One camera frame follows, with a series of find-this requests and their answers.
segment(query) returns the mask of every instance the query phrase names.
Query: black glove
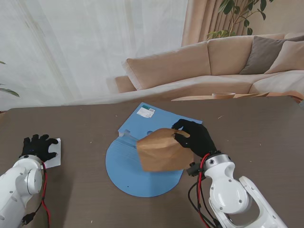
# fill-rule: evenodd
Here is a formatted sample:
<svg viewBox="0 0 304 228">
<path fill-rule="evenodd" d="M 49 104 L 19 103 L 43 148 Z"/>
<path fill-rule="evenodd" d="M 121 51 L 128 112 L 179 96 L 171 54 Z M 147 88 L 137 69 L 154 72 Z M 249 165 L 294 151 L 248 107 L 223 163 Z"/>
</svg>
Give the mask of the black glove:
<svg viewBox="0 0 304 228">
<path fill-rule="evenodd" d="M 173 126 L 173 129 L 180 129 L 187 132 L 190 137 L 186 138 L 181 134 L 174 134 L 174 138 L 182 147 L 190 148 L 199 157 L 204 157 L 209 152 L 216 152 L 217 148 L 211 139 L 206 127 L 194 121 L 180 119 Z"/>
<path fill-rule="evenodd" d="M 32 141 L 29 138 L 25 138 L 23 141 L 23 150 L 21 156 L 35 155 L 43 162 L 55 158 L 57 153 L 48 152 L 48 148 L 51 144 L 58 144 L 57 139 L 48 139 L 48 135 L 44 134 L 39 138 L 39 135 L 33 135 Z"/>
</svg>

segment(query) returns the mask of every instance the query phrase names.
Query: sofa armrest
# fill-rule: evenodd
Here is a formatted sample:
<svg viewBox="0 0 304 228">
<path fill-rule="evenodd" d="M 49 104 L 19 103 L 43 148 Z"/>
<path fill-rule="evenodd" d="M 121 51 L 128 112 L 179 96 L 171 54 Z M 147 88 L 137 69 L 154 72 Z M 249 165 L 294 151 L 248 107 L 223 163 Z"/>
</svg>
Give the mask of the sofa armrest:
<svg viewBox="0 0 304 228">
<path fill-rule="evenodd" d="M 115 81 L 120 93 L 136 91 L 128 76 L 117 77 L 115 78 Z"/>
</svg>

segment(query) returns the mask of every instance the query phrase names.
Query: barcode sticker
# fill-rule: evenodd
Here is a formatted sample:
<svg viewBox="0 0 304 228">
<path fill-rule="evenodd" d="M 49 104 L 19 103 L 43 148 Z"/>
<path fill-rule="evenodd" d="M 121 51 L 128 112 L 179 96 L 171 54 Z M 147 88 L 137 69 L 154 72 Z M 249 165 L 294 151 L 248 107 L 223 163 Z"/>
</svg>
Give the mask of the barcode sticker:
<svg viewBox="0 0 304 228">
<path fill-rule="evenodd" d="M 151 118 L 154 114 L 155 110 L 154 109 L 151 109 L 151 108 L 146 108 L 146 107 L 141 107 L 137 114 L 138 115 L 141 115 L 142 117 L 145 117 L 145 118 Z"/>
</svg>

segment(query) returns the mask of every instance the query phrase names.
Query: brown paper bag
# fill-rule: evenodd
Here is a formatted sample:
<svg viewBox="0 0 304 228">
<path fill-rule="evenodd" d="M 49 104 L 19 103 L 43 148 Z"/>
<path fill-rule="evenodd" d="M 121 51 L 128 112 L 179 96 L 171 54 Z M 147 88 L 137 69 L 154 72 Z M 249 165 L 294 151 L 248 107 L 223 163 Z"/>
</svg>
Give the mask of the brown paper bag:
<svg viewBox="0 0 304 228">
<path fill-rule="evenodd" d="M 183 131 L 161 128 L 137 141 L 137 152 L 144 171 L 160 172 L 189 168 L 189 164 L 193 162 L 193 152 L 189 148 L 183 148 L 173 138 L 174 133 L 190 136 Z"/>
</svg>

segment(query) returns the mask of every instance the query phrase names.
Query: beige curtain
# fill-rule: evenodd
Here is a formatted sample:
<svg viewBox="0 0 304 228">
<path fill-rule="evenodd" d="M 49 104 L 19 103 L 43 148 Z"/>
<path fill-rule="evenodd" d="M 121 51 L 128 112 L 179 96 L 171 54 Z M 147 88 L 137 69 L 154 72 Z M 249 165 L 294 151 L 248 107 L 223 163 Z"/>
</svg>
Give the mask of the beige curtain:
<svg viewBox="0 0 304 228">
<path fill-rule="evenodd" d="M 230 14 L 218 13 L 223 0 L 188 0 L 182 46 L 207 40 L 207 34 L 229 28 Z M 238 4 L 241 8 L 245 1 Z M 243 23 L 233 28 L 237 35 L 243 33 Z"/>
</svg>

